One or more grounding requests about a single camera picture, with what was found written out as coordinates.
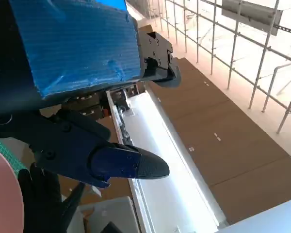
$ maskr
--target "metal railing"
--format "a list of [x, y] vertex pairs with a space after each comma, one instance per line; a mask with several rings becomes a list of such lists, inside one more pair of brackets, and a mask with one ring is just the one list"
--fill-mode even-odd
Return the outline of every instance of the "metal railing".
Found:
[[[190, 39], [191, 41], [193, 41], [194, 43], [196, 43], [196, 60], [197, 60], [197, 63], [198, 63], [198, 56], [199, 56], [199, 47], [201, 47], [202, 49], [204, 49], [206, 52], [208, 52], [210, 55], [211, 55], [211, 72], [210, 74], [212, 74], [212, 71], [213, 71], [213, 59], [216, 58], [218, 59], [220, 62], [222, 62], [224, 65], [226, 65], [228, 68], [229, 68], [229, 76], [228, 76], [228, 83], [227, 83], [227, 88], [229, 89], [230, 88], [230, 82], [231, 82], [231, 73], [232, 72], [235, 72], [237, 73], [240, 77], [244, 78], [246, 81], [248, 81], [250, 84], [253, 85], [253, 91], [252, 91], [252, 95], [251, 95], [251, 99], [250, 99], [250, 104], [249, 104], [249, 109], [251, 108], [252, 104], [253, 104], [253, 101], [254, 101], [254, 97], [255, 97], [255, 93], [256, 93], [256, 90], [258, 89], [259, 91], [261, 91], [262, 93], [264, 93], [266, 95], [266, 99], [265, 99], [265, 102], [264, 102], [264, 107], [263, 107], [263, 110], [262, 112], [264, 113], [265, 110], [266, 110], [266, 106], [267, 106], [267, 103], [268, 103], [268, 100], [269, 98], [271, 98], [272, 100], [274, 100], [277, 104], [279, 104], [280, 106], [282, 106], [283, 108], [286, 109], [286, 112], [285, 112], [285, 115], [279, 125], [279, 128], [277, 130], [277, 133], [280, 133], [282, 127], [283, 127], [283, 124], [285, 123], [287, 117], [289, 114], [291, 114], [291, 101], [289, 103], [288, 106], [286, 106], [285, 104], [283, 104], [281, 101], [279, 101], [277, 98], [275, 98], [274, 96], [271, 95], [271, 90], [273, 88], [273, 85], [274, 85], [274, 80], [275, 80], [275, 77], [276, 77], [276, 73], [277, 71], [280, 69], [280, 68], [283, 68], [283, 67], [287, 67], [287, 66], [290, 66], [291, 63], [288, 63], [288, 64], [284, 64], [282, 66], [278, 66], [274, 69], [274, 73], [273, 73], [273, 76], [272, 76], [272, 80], [271, 80], [271, 83], [270, 83], [270, 86], [269, 86], [269, 90], [268, 91], [265, 91], [263, 90], [259, 85], [258, 85], [258, 82], [259, 80], [261, 79], [260, 77], [260, 73], [261, 73], [261, 69], [262, 69], [262, 65], [263, 65], [263, 61], [264, 61], [264, 57], [265, 57], [265, 53], [266, 51], [270, 51], [284, 59], [286, 59], [287, 61], [290, 61], [291, 62], [291, 57], [275, 50], [275, 49], [272, 49], [270, 46], [268, 46], [268, 43], [269, 43], [269, 39], [270, 39], [270, 36], [271, 36], [271, 31], [274, 27], [274, 22], [275, 22], [275, 17], [276, 17], [276, 13], [277, 13], [277, 8], [278, 8], [278, 5], [279, 5], [279, 0], [276, 0], [276, 3], [275, 3], [275, 6], [273, 8], [273, 18], [271, 20], [271, 24], [270, 24], [270, 27], [269, 27], [269, 31], [267, 32], [267, 36], [266, 36], [266, 40], [265, 40], [265, 43], [262, 44], [246, 35], [243, 35], [241, 34], [239, 31], [238, 31], [238, 25], [239, 25], [239, 22], [240, 22], [240, 16], [241, 16], [241, 8], [242, 8], [242, 3], [243, 1], [242, 0], [239, 0], [239, 6], [238, 6], [238, 10], [237, 10], [237, 20], [236, 20], [236, 26], [235, 26], [235, 29], [231, 29], [221, 23], [219, 23], [218, 21], [216, 21], [216, 9], [217, 7], [220, 7], [223, 9], [223, 7], [221, 5], [218, 5], [217, 4], [217, 0], [214, 0], [214, 2], [210, 2], [210, 1], [207, 1], [207, 0], [197, 0], [196, 2], [196, 12], [187, 8], [185, 6], [185, 1], [186, 0], [183, 0], [183, 6], [178, 4], [177, 2], [175, 2], [175, 0], [163, 0], [164, 3], [165, 3], [165, 18], [163, 17], [163, 10], [162, 10], [162, 13], [159, 12], [159, 16], [160, 16], [160, 20], [161, 20], [161, 29], [162, 29], [162, 22], [166, 22], [167, 24], [167, 33], [168, 33], [168, 37], [169, 37], [169, 26], [172, 26], [174, 29], [175, 29], [175, 34], [176, 34], [176, 43], [178, 44], [178, 35], [177, 35], [177, 32], [180, 32], [181, 34], [183, 34], [185, 36], [185, 52], [187, 52], [187, 38]], [[158, 8], [160, 8], [160, 2], [163, 2], [162, 0], [158, 0]], [[171, 24], [169, 22], [169, 17], [167, 16], [167, 7], [166, 7], [166, 2], [171, 2], [173, 4], [173, 7], [174, 7], [174, 25]], [[210, 19], [202, 14], [199, 14], [199, 9], [198, 9], [198, 2], [199, 1], [202, 1], [202, 2], [205, 2], [209, 5], [212, 5], [214, 7], [214, 14], [213, 14], [213, 19]], [[183, 9], [183, 21], [184, 21], [184, 32], [181, 31], [178, 27], [177, 27], [177, 22], [176, 22], [176, 11], [175, 11], [175, 6], [178, 6], [178, 7], [181, 7]], [[196, 31], [197, 31], [197, 36], [196, 36], [196, 40], [191, 38], [190, 36], [187, 35], [187, 28], [186, 28], [186, 18], [185, 18], [185, 11], [189, 11], [191, 12], [192, 14], [196, 15]], [[198, 41], [198, 24], [199, 24], [199, 18], [203, 18], [209, 22], [212, 23], [212, 46], [211, 46], [211, 51], [209, 51], [208, 49], [206, 49], [204, 46], [201, 45], [201, 43], [199, 43]], [[218, 56], [216, 56], [214, 54], [214, 37], [215, 37], [215, 26], [219, 26], [231, 33], [234, 34], [234, 41], [233, 41], [233, 49], [232, 49], [232, 56], [231, 56], [231, 62], [230, 64], [227, 64], [226, 62], [224, 62], [222, 59], [220, 59]], [[279, 25], [275, 25], [276, 28], [278, 28], [279, 30], [282, 30], [280, 28]], [[243, 74], [241, 74], [239, 71], [237, 71], [234, 67], [233, 67], [233, 63], [235, 62], [234, 61], [234, 52], [235, 52], [235, 45], [236, 45], [236, 41], [237, 41], [237, 37], [240, 36], [246, 40], [248, 40], [249, 42], [251, 43], [254, 43], [255, 45], [258, 45], [260, 47], [263, 48], [263, 52], [262, 52], [262, 56], [261, 56], [261, 59], [260, 59], [260, 64], [259, 64], [259, 69], [258, 69], [258, 72], [257, 72], [257, 76], [256, 76], [256, 79], [255, 81], [251, 81], [249, 80], [247, 77], [245, 77]]]

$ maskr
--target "black glove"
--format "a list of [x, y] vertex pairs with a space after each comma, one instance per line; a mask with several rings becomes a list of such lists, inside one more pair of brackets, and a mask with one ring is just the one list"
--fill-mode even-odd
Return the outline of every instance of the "black glove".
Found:
[[18, 182], [24, 200], [24, 233], [65, 233], [81, 200], [85, 184], [79, 183], [62, 202], [58, 176], [32, 164], [22, 169]]

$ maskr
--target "metal fence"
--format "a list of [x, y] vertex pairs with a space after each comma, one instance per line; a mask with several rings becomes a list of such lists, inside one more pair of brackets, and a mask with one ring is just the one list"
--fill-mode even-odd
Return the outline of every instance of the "metal fence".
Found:
[[[269, 90], [268, 91], [265, 91], [263, 90], [259, 85], [259, 80], [262, 78], [260, 77], [260, 72], [261, 72], [261, 69], [262, 69], [262, 65], [263, 65], [263, 61], [264, 61], [264, 57], [265, 57], [265, 54], [267, 51], [270, 51], [276, 55], [279, 55], [280, 57], [286, 59], [287, 61], [291, 61], [291, 57], [285, 55], [285, 54], [282, 54], [281, 52], [279, 51], [276, 51], [274, 49], [272, 49], [270, 46], [268, 46], [268, 43], [269, 43], [269, 39], [270, 39], [270, 36], [271, 36], [271, 32], [272, 32], [272, 29], [273, 28], [277, 28], [279, 30], [283, 30], [283, 31], [286, 31], [286, 32], [289, 32], [291, 33], [291, 29], [289, 28], [286, 28], [286, 27], [283, 27], [283, 26], [280, 26], [280, 25], [275, 25], [275, 17], [276, 17], [276, 13], [277, 13], [277, 8], [278, 8], [278, 5], [279, 5], [279, 0], [276, 0], [275, 2], [275, 5], [274, 5], [274, 8], [273, 8], [273, 18], [271, 20], [271, 23], [270, 23], [270, 27], [269, 27], [269, 31], [267, 32], [267, 36], [266, 36], [266, 40], [265, 40], [265, 43], [262, 44], [246, 35], [243, 35], [241, 34], [239, 31], [238, 31], [238, 26], [239, 26], [239, 22], [240, 22], [240, 16], [241, 16], [241, 10], [242, 10], [242, 4], [243, 4], [243, 1], [242, 0], [239, 0], [239, 5], [238, 5], [238, 10], [237, 10], [237, 20], [236, 20], [236, 26], [235, 26], [235, 29], [230, 29], [229, 27], [219, 23], [218, 21], [216, 21], [216, 10], [218, 7], [222, 8], [223, 7], [219, 4], [217, 4], [217, 0], [214, 0], [214, 2], [210, 2], [208, 0], [196, 0], [197, 3], [196, 3], [196, 11], [193, 11], [192, 9], [189, 9], [185, 6], [185, 1], [186, 0], [183, 0], [183, 5], [181, 4], [178, 4], [175, 2], [175, 0], [157, 0], [157, 8], [153, 8], [153, 0], [152, 0], [152, 4], [149, 4], [149, 12], [150, 12], [150, 17], [154, 17], [154, 20], [155, 20], [155, 25], [157, 26], [157, 22], [156, 22], [156, 19], [157, 17], [160, 18], [160, 21], [161, 21], [161, 30], [162, 30], [162, 22], [165, 22], [166, 25], [167, 25], [167, 33], [168, 33], [168, 37], [169, 37], [169, 26], [173, 27], [175, 29], [175, 36], [176, 36], [176, 43], [178, 43], [178, 33], [181, 33], [184, 35], [185, 37], [185, 52], [187, 52], [187, 39], [190, 39], [191, 41], [193, 41], [194, 43], [196, 43], [196, 60], [198, 62], [198, 56], [199, 56], [199, 47], [201, 47], [202, 49], [204, 49], [206, 52], [208, 52], [210, 55], [211, 55], [211, 75], [212, 75], [212, 71], [213, 71], [213, 60], [214, 58], [218, 59], [220, 62], [222, 62], [225, 66], [227, 66], [229, 68], [229, 76], [228, 76], [228, 83], [227, 83], [227, 88], [229, 89], [230, 88], [230, 82], [231, 82], [231, 73], [232, 72], [235, 72], [237, 73], [239, 76], [241, 76], [242, 78], [244, 78], [246, 81], [248, 81], [250, 84], [253, 85], [253, 91], [252, 91], [252, 95], [251, 95], [251, 99], [250, 99], [250, 103], [249, 103], [249, 109], [251, 109], [252, 107], [252, 103], [253, 103], [253, 100], [254, 100], [254, 97], [255, 97], [255, 93], [256, 93], [256, 90], [260, 90], [262, 93], [264, 93], [266, 95], [266, 99], [265, 99], [265, 103], [264, 103], [264, 107], [263, 107], [263, 110], [262, 112], [264, 113], [265, 110], [266, 110], [266, 106], [267, 106], [267, 103], [268, 103], [268, 100], [269, 98], [271, 98], [272, 100], [274, 100], [277, 104], [279, 104], [281, 107], [283, 107], [284, 109], [286, 109], [285, 111], [285, 114], [283, 116], [283, 119], [278, 127], [278, 130], [277, 130], [277, 133], [280, 133], [287, 117], [289, 114], [291, 114], [291, 100], [290, 100], [290, 103], [288, 106], [286, 106], [284, 103], [282, 103], [281, 101], [279, 101], [276, 97], [272, 96], [271, 95], [271, 90], [273, 88], [273, 84], [274, 84], [274, 81], [275, 81], [275, 77], [276, 77], [276, 73], [277, 71], [280, 69], [280, 68], [283, 68], [283, 67], [286, 67], [286, 66], [289, 66], [291, 65], [291, 63], [288, 63], [288, 64], [284, 64], [282, 66], [277, 66], [275, 69], [274, 69], [274, 72], [273, 72], [273, 76], [272, 76], [272, 80], [271, 80], [271, 84], [269, 86]], [[205, 3], [208, 3], [210, 5], [212, 5], [214, 7], [214, 11], [213, 11], [213, 19], [211, 18], [208, 18], [202, 14], [199, 13], [199, 9], [198, 9], [198, 3], [202, 1], [202, 2], [205, 2]], [[169, 17], [168, 17], [168, 12], [167, 12], [167, 7], [166, 7], [166, 2], [171, 2], [173, 3], [173, 6], [174, 6], [174, 25], [172, 23], [169, 22]], [[175, 6], [178, 6], [178, 7], [181, 7], [183, 9], [183, 19], [184, 19], [184, 32], [181, 31], [178, 27], [177, 27], [177, 23], [176, 23], [176, 11], [175, 11]], [[192, 13], [193, 15], [196, 16], [196, 31], [197, 31], [197, 37], [196, 37], [196, 40], [194, 38], [191, 38], [190, 36], [187, 35], [187, 29], [186, 29], [186, 11]], [[199, 42], [198, 40], [198, 21], [199, 21], [199, 18], [203, 18], [209, 22], [212, 23], [213, 25], [213, 29], [212, 29], [212, 48], [211, 48], [211, 51], [209, 51], [208, 49], [206, 49], [204, 46], [201, 45], [201, 43]], [[231, 56], [231, 61], [230, 61], [230, 64], [226, 63], [225, 61], [223, 61], [222, 59], [220, 59], [218, 56], [216, 56], [214, 54], [214, 37], [215, 37], [215, 26], [219, 26], [231, 33], [234, 34], [234, 41], [233, 41], [233, 48], [232, 48], [232, 56]], [[237, 71], [234, 67], [233, 67], [233, 62], [234, 62], [234, 52], [235, 52], [235, 45], [236, 45], [236, 41], [237, 41], [237, 37], [240, 36], [248, 41], [250, 41], [251, 43], [254, 43], [255, 45], [258, 45], [260, 47], [263, 48], [263, 52], [262, 52], [262, 56], [261, 56], [261, 59], [260, 59], [260, 63], [259, 63], [259, 69], [258, 69], [258, 72], [257, 72], [257, 76], [256, 76], [256, 79], [255, 81], [251, 81], [249, 80], [247, 77], [245, 77], [243, 74], [241, 74], [239, 71]]]

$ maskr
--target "blue tape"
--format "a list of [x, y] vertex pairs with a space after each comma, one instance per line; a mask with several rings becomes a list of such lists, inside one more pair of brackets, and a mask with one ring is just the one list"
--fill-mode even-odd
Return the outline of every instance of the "blue tape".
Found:
[[43, 98], [140, 75], [136, 31], [125, 2], [113, 7], [100, 2], [10, 0]]

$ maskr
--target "pink object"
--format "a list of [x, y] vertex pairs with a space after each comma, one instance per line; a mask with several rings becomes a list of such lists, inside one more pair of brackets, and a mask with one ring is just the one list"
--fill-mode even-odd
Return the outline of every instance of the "pink object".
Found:
[[0, 154], [0, 233], [23, 233], [24, 203], [17, 178]]

